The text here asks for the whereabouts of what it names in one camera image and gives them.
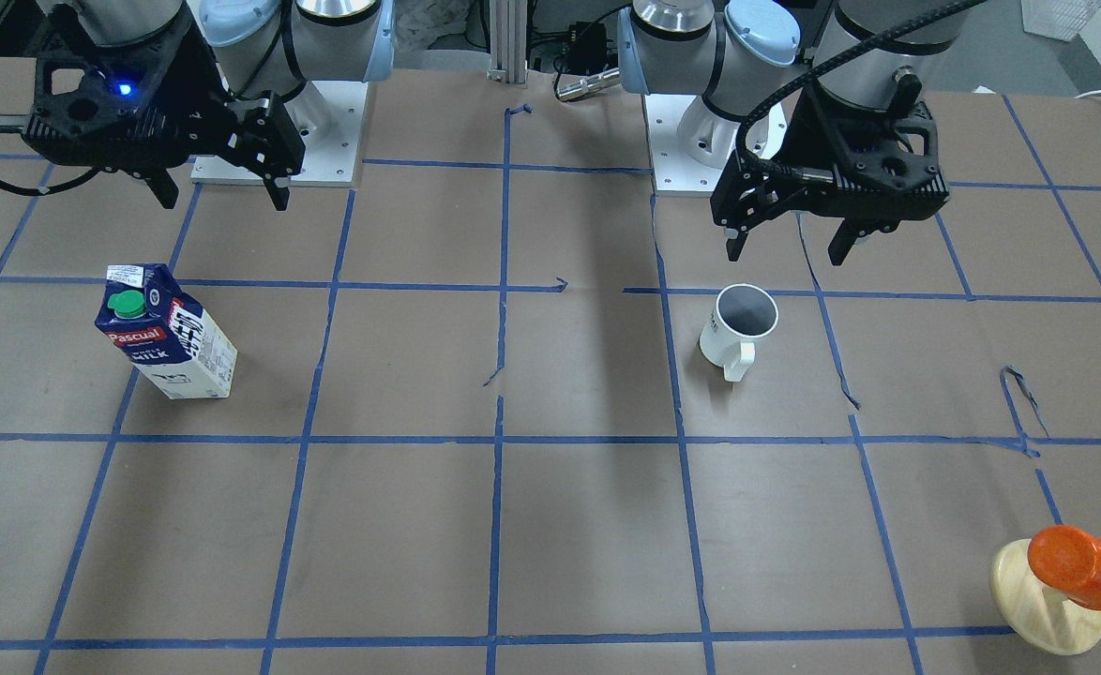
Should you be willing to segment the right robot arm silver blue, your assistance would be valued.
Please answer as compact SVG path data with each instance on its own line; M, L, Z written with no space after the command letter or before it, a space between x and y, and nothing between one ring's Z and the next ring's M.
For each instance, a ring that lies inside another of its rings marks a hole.
M277 210L307 165L288 112L316 81L386 80L392 1L41 1L52 34L20 137L53 165L127 173L173 208L170 171L220 157Z

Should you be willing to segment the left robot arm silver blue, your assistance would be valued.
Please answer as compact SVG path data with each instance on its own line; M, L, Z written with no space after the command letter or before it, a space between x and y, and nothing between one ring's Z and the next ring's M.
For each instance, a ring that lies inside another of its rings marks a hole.
M802 28L775 1L633 1L620 9L622 86L693 97L685 140L719 168L710 196L727 255L791 211L837 218L844 262L864 236L935 217L950 189L925 86L971 1L833 1L798 77Z

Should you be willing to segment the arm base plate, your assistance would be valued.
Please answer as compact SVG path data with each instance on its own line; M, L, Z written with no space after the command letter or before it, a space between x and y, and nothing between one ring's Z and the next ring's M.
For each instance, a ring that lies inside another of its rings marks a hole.
M655 193L708 197L735 146L738 121L715 115L700 96L643 98Z
M351 188L359 168L359 150L371 86L367 81L307 81L283 104L306 151L302 167L277 187Z

